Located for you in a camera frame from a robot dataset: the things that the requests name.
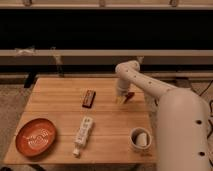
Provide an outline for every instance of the black wall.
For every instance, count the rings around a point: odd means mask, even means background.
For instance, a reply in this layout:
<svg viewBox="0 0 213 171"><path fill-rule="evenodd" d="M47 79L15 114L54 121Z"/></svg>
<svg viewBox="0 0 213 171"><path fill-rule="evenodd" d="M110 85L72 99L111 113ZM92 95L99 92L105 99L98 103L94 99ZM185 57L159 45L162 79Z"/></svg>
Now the black wall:
<svg viewBox="0 0 213 171"><path fill-rule="evenodd" d="M213 11L0 10L0 49L213 49Z"/></svg>

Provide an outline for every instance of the wooden table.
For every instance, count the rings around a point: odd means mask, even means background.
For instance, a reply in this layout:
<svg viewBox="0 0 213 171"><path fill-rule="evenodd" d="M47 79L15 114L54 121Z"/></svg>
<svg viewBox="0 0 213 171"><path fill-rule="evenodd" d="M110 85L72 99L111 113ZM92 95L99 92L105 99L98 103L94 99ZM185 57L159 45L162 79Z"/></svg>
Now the wooden table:
<svg viewBox="0 0 213 171"><path fill-rule="evenodd" d="M150 120L143 92L136 92L124 105L115 103L114 78L40 78L38 79L5 156L5 164L94 164L94 163L155 163L155 144L147 154L130 148L130 132L145 127L150 132ZM82 108L86 90L96 91L91 109ZM80 159L72 154L74 138L82 118L94 119L95 127ZM15 147L20 128L35 118L47 118L57 128L54 145L33 159L22 156Z"/></svg>

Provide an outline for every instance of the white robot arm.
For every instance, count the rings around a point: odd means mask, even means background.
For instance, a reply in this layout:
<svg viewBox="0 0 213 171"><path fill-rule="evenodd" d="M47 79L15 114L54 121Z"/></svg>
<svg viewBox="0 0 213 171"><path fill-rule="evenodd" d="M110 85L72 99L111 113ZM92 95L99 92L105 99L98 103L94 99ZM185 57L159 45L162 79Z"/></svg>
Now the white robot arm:
<svg viewBox="0 0 213 171"><path fill-rule="evenodd" d="M125 96L133 83L159 100L157 170L210 171L207 144L208 104L189 89L178 88L139 73L137 61L118 64L116 92Z"/></svg>

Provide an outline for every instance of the mug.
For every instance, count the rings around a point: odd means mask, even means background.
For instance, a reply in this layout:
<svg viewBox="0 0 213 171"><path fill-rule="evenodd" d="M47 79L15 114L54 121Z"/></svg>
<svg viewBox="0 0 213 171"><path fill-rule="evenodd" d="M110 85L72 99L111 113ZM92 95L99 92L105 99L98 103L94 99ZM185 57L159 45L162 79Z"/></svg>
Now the mug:
<svg viewBox="0 0 213 171"><path fill-rule="evenodd" d="M147 129L137 127L131 131L130 142L133 151L139 153L147 152L152 144L152 136Z"/></svg>

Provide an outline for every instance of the chocolate bar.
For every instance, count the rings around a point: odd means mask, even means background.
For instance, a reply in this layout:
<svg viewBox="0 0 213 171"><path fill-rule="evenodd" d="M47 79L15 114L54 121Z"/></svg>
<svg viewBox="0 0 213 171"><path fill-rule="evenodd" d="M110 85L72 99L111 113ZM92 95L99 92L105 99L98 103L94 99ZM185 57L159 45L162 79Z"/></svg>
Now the chocolate bar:
<svg viewBox="0 0 213 171"><path fill-rule="evenodd" d="M82 104L82 107L91 108L94 98L95 98L96 92L93 90L87 90L86 95L84 97L84 101Z"/></svg>

